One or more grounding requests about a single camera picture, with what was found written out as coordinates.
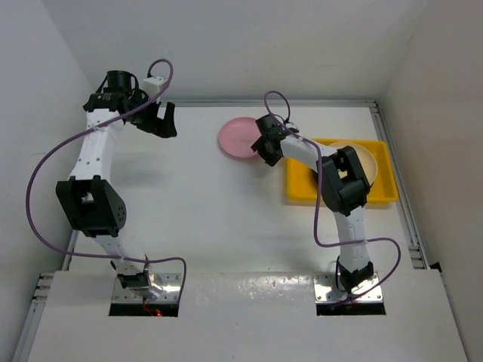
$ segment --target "yellow bin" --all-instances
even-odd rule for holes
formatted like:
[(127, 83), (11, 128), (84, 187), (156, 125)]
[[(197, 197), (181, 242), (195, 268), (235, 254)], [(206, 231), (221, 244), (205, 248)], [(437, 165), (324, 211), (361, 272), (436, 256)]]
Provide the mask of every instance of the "yellow bin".
[[(369, 204), (387, 204), (398, 200), (398, 189), (392, 173), (391, 160), (387, 145), (382, 141), (363, 140), (329, 140), (314, 139), (323, 145), (339, 141), (350, 141), (365, 147), (377, 162), (377, 177), (368, 195)], [(315, 201), (317, 198), (317, 182), (312, 177), (312, 171), (293, 158), (287, 159), (287, 197), (290, 201)]]

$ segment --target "white table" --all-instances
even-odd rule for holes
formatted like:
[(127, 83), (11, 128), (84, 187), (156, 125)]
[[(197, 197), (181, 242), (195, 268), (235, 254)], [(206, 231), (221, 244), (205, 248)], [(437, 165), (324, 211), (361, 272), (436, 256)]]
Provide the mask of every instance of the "white table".
[[(311, 275), (332, 271), (338, 248), (315, 245), (313, 207), (285, 202), (283, 162), (236, 161), (217, 145), (226, 121), (263, 114), (262, 107), (178, 107), (179, 136), (171, 140), (125, 128), (111, 179), (127, 205), (122, 232), (150, 259), (186, 259), (180, 316), (108, 317), (113, 270), (106, 260), (74, 257), (56, 274), (30, 361), (465, 360), (438, 273), (413, 270), (396, 204), (366, 213), (368, 237), (389, 236), (403, 250), (383, 286), (387, 315), (316, 317)], [(294, 106), (292, 120), (310, 137), (377, 140), (368, 107)], [(325, 207), (319, 225), (321, 241), (337, 240)], [(83, 235), (75, 251), (103, 252)], [(369, 252), (382, 275), (395, 261), (389, 243)], [(272, 287), (270, 278), (291, 282)]]

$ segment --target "purple cable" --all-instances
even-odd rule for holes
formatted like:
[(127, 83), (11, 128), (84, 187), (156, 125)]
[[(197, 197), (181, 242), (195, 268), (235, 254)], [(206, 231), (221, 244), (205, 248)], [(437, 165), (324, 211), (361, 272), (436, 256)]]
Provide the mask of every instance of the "purple cable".
[(105, 121), (105, 122), (103, 122), (101, 124), (98, 124), (96, 126), (96, 128), (90, 128), (88, 130), (83, 130), (82, 132), (75, 134), (74, 136), (68, 138), (67, 140), (59, 143), (57, 146), (55, 146), (51, 151), (49, 151), (40, 160), (40, 162), (37, 164), (37, 166), (35, 166), (35, 169), (32, 172), (32, 176), (30, 177), (29, 183), (27, 185), (27, 191), (26, 191), (26, 197), (25, 197), (25, 208), (26, 208), (27, 220), (29, 221), (30, 228), (32, 229), (32, 231), (35, 234), (35, 236), (46, 247), (49, 247), (50, 249), (52, 249), (53, 251), (56, 251), (58, 253), (65, 254), (65, 255), (70, 255), (70, 256), (81, 256), (81, 257), (85, 257), (85, 258), (123, 259), (123, 260), (127, 260), (129, 262), (141, 262), (141, 263), (144, 263), (144, 264), (157, 264), (157, 263), (160, 263), (160, 262), (170, 262), (170, 261), (174, 261), (174, 260), (181, 261), (183, 263), (183, 281), (181, 282), (180, 295), (178, 296), (178, 302), (179, 302), (181, 300), (181, 295), (183, 294), (184, 284), (185, 284), (185, 280), (186, 280), (186, 260), (185, 259), (183, 259), (183, 258), (181, 258), (179, 256), (173, 256), (171, 258), (164, 258), (164, 259), (154, 259), (154, 260), (148, 260), (147, 259), (147, 260), (144, 260), (144, 259), (135, 259), (135, 258), (129, 258), (129, 257), (122, 258), (119, 255), (76, 253), (75, 251), (64, 250), (61, 247), (56, 247), (55, 245), (51, 244), (50, 242), (48, 242), (47, 240), (45, 240), (42, 235), (40, 235), (40, 232), (37, 230), (37, 228), (35, 227), (35, 224), (33, 222), (33, 219), (32, 219), (32, 211), (31, 211), (31, 208), (30, 208), (30, 195), (32, 194), (32, 186), (33, 186), (33, 182), (34, 182), (35, 178), (37, 177), (37, 173), (40, 171), (40, 168), (42, 167), (42, 165), (55, 152), (57, 152), (59, 149), (63, 148), (65, 145), (68, 145), (72, 141), (78, 140), (79, 138), (85, 137), (88, 134), (95, 132), (97, 128), (101, 128), (101, 127), (108, 126), (108, 125), (110, 125), (113, 122), (122, 120), (123, 118), (129, 117), (130, 115), (133, 115), (135, 113), (138, 113), (139, 111), (142, 111), (147, 106), (149, 106), (151, 103), (155, 102), (166, 91), (166, 89), (168, 89), (168, 87), (169, 87), (169, 85), (171, 83), (171, 80), (173, 79), (173, 72), (174, 72), (173, 64), (169, 60), (167, 60), (167, 59), (158, 59), (158, 60), (156, 60), (149, 67), (148, 74), (150, 75), (152, 68), (156, 64), (159, 64), (159, 63), (166, 63), (169, 66), (170, 72), (169, 72), (168, 79), (166, 80), (165, 85), (163, 86), (163, 88), (151, 100), (148, 100), (146, 103), (142, 104), (141, 106), (139, 106), (139, 107), (137, 107), (135, 109), (132, 109), (129, 112), (123, 113), (122, 115), (118, 115), (118, 116), (116, 116), (114, 118), (109, 119), (108, 121)]
[[(265, 105), (267, 112), (270, 115), (275, 116), (275, 114), (272, 112), (272, 110), (270, 109), (269, 104), (268, 104), (268, 96), (270, 94), (277, 94), (278, 96), (280, 96), (284, 100), (284, 102), (285, 102), (285, 104), (287, 105), (287, 108), (288, 108), (288, 117), (285, 121), (288, 121), (289, 118), (290, 118), (290, 115), (291, 115), (290, 103), (288, 102), (287, 98), (282, 93), (278, 92), (277, 90), (271, 90), (271, 91), (269, 90), (263, 96), (263, 103)], [(349, 295), (346, 299), (334, 303), (333, 307), (337, 307), (339, 305), (343, 305), (343, 304), (346, 304), (348, 302), (352, 302), (353, 300), (371, 292), (374, 288), (377, 288), (378, 286), (380, 286), (387, 279), (389, 279), (389, 277), (392, 274), (394, 274), (395, 270), (399, 266), (399, 263), (401, 262), (401, 247), (399, 246), (399, 244), (394, 239), (386, 238), (386, 237), (372, 238), (372, 239), (367, 239), (367, 240), (341, 241), (341, 242), (333, 243), (333, 244), (324, 244), (324, 243), (320, 242), (320, 240), (318, 239), (318, 213), (320, 211), (319, 209), (320, 209), (321, 194), (322, 194), (322, 153), (320, 152), (320, 148), (318, 147), (317, 143), (315, 143), (314, 141), (312, 141), (308, 138), (305, 138), (305, 137), (302, 137), (302, 136), (296, 134), (295, 132), (290, 130), (287, 126), (285, 126), (284, 122), (279, 122), (279, 123), (280, 123), (281, 127), (285, 131), (287, 131), (289, 134), (291, 134), (292, 136), (295, 136), (296, 138), (302, 139), (302, 141), (304, 141), (305, 143), (308, 143), (308, 144), (314, 146), (315, 150), (317, 151), (317, 156), (318, 156), (318, 162), (317, 162), (317, 175), (318, 175), (318, 179), (317, 179), (317, 201), (315, 202), (314, 229), (313, 229), (315, 243), (317, 245), (319, 245), (320, 247), (327, 248), (327, 247), (343, 247), (343, 246), (346, 246), (346, 245), (360, 244), (360, 243), (363, 243), (365, 241), (367, 241), (368, 243), (374, 243), (375, 241), (385, 240), (385, 241), (390, 241), (391, 243), (393, 243), (395, 248), (398, 251), (398, 257), (395, 261), (394, 266), (387, 273), (387, 275), (379, 281), (379, 283), (377, 283), (376, 285), (372, 286), (371, 288), (369, 288), (368, 290), (366, 290), (366, 291), (364, 291), (360, 294)]]

